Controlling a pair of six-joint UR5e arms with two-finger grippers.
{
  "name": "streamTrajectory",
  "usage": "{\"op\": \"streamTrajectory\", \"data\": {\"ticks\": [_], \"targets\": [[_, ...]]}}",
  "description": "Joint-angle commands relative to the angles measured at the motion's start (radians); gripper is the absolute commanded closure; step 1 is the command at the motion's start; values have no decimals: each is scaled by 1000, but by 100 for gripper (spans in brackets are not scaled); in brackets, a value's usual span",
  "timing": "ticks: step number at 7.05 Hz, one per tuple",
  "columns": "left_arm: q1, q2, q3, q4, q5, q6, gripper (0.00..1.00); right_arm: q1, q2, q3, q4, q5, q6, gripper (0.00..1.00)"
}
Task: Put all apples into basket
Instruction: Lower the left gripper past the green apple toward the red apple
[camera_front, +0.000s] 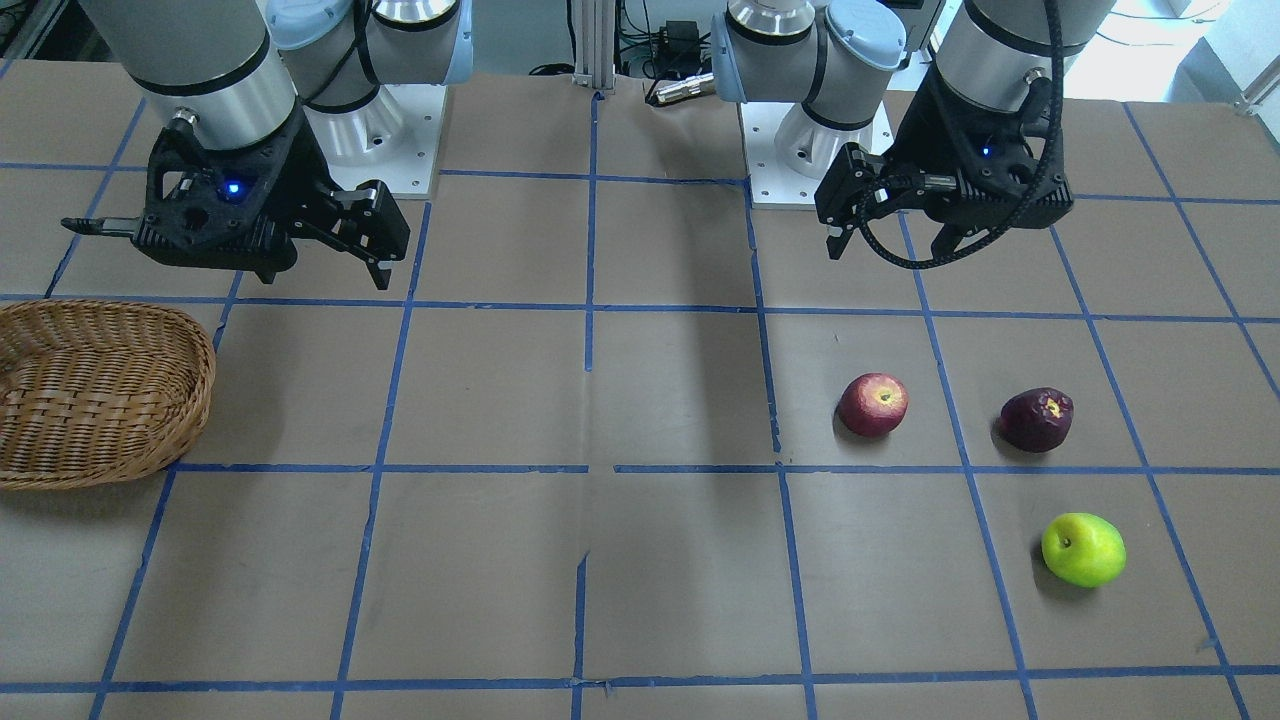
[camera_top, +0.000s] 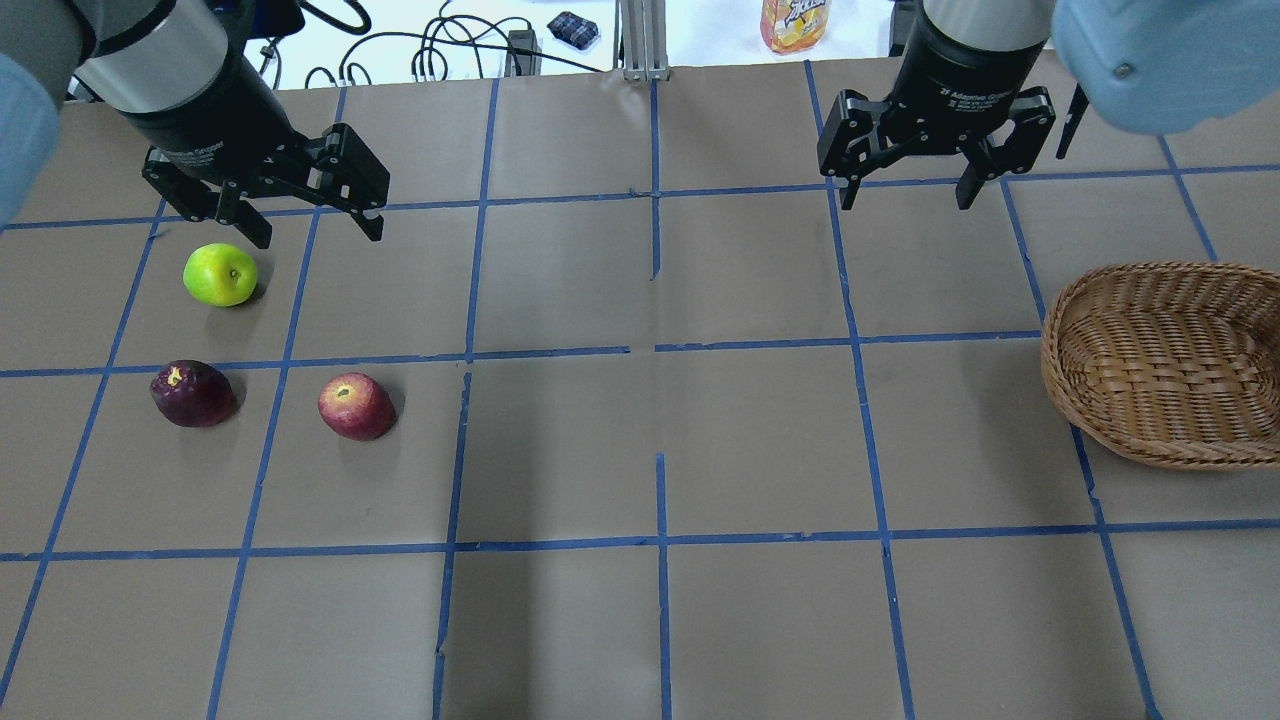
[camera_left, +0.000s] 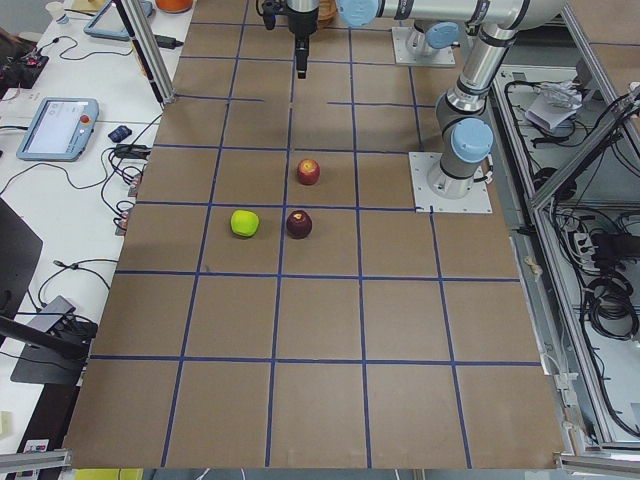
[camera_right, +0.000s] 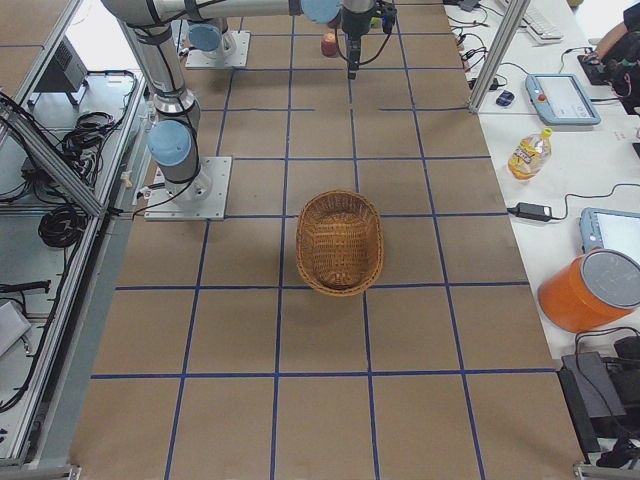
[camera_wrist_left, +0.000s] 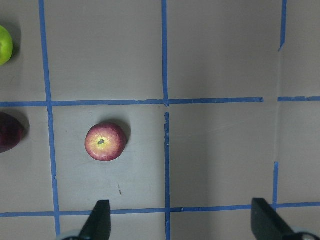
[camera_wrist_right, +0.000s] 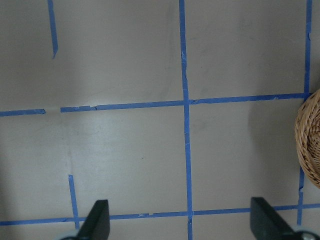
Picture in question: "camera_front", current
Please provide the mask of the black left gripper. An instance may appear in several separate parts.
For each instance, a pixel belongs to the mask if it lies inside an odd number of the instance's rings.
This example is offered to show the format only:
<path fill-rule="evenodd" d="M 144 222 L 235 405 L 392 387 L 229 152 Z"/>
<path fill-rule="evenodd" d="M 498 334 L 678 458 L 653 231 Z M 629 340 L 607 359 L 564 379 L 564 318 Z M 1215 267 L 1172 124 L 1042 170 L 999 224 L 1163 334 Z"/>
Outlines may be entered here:
<path fill-rule="evenodd" d="M 1046 229 L 1074 206 L 1062 146 L 1062 97 L 1050 77 L 1023 83 L 1028 92 L 1010 113 L 970 102 L 940 70 L 928 70 L 887 158 L 890 172 L 920 170 L 956 181 L 946 193 L 913 196 L 910 204 L 941 224 L 931 258 L 950 261 L 973 234 Z M 827 227 L 831 260 L 855 234 L 891 213 L 881 187 L 884 161 L 860 143 L 836 151 L 815 191 L 815 214 Z"/>

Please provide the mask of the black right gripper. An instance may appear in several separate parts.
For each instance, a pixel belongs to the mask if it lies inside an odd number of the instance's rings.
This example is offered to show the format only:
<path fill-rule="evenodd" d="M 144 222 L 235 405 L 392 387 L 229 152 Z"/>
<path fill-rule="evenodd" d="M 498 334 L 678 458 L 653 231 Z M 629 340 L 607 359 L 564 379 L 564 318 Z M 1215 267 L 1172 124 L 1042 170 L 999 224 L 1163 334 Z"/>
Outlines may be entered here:
<path fill-rule="evenodd" d="M 131 238 L 169 266 L 252 272 L 270 281 L 297 261 L 293 241 L 357 258 L 380 291 L 408 252 L 410 227 L 389 186 L 337 190 L 301 106 L 242 149 L 214 150 L 198 117 L 175 110 L 151 150 L 140 218 L 64 217 L 74 234 Z"/>

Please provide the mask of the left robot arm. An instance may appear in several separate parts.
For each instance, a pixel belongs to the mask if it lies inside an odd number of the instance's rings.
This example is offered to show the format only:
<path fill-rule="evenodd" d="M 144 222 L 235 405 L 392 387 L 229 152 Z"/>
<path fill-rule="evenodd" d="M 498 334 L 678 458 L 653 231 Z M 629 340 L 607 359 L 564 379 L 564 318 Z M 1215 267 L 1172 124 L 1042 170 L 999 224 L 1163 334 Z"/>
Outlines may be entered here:
<path fill-rule="evenodd" d="M 965 1 L 934 51 L 893 141 L 872 127 L 908 29 L 879 1 L 731 1 L 710 31 L 717 94 L 787 102 L 797 131 L 837 143 L 806 150 L 827 254 L 855 236 L 887 263 L 945 266 L 1011 229 L 1046 229 L 1075 204 L 1062 136 L 1064 79 L 1111 1 Z"/>

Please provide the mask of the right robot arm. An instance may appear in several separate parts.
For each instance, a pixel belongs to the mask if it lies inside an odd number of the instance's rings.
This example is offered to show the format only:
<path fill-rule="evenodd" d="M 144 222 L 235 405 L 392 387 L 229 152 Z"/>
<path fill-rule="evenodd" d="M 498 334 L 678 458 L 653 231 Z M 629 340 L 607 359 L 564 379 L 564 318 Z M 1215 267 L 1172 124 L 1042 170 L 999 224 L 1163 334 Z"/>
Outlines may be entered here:
<path fill-rule="evenodd" d="M 379 290 L 410 225 L 374 170 L 410 149 L 392 88 L 474 70 L 470 1 L 84 1 L 163 119 L 133 218 L 74 218 L 166 266 L 270 284 L 297 240 L 356 258 Z"/>

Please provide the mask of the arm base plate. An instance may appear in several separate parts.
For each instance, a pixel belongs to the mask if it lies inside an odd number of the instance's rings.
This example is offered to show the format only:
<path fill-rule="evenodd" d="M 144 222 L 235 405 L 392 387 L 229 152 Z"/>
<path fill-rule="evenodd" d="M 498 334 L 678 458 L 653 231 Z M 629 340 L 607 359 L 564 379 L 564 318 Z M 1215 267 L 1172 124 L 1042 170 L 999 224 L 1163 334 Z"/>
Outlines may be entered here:
<path fill-rule="evenodd" d="M 818 184 L 840 149 L 854 142 L 881 155 L 893 141 L 884 104 L 869 124 L 854 131 L 822 126 L 797 102 L 745 102 L 739 110 L 756 208 L 812 211 Z"/>
<path fill-rule="evenodd" d="M 353 111 L 308 109 L 332 178 L 346 190 L 378 179 L 397 199 L 430 199 L 449 91 L 440 85 L 384 85 Z"/>

